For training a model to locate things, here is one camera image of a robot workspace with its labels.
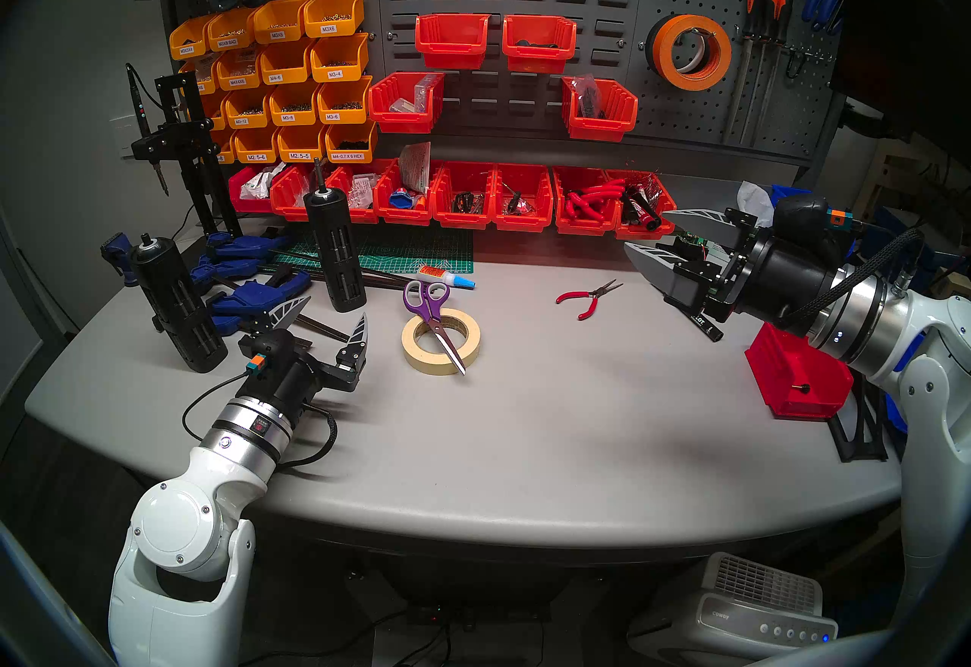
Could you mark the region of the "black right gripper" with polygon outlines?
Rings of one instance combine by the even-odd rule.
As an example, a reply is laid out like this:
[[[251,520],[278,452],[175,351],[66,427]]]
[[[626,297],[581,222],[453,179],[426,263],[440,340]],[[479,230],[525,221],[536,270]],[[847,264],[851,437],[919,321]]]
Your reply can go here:
[[[686,315],[725,322],[748,313],[784,331],[804,334],[810,322],[784,322],[827,291],[844,257],[844,211],[831,207],[776,207],[770,226],[727,208],[673,209],[663,218],[678,229],[726,249],[724,267],[685,261],[664,247],[624,243],[637,271]]]

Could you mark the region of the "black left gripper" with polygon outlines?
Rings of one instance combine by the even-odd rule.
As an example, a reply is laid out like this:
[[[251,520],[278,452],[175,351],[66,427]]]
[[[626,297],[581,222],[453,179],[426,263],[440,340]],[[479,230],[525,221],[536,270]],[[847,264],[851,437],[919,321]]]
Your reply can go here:
[[[301,315],[311,297],[295,297],[264,310],[258,316],[258,333],[286,330]],[[268,404],[289,419],[297,419],[323,389],[352,392],[357,388],[366,363],[369,326],[363,313],[347,344],[336,355],[335,364],[314,358],[263,358],[259,367],[248,370],[243,397]]]

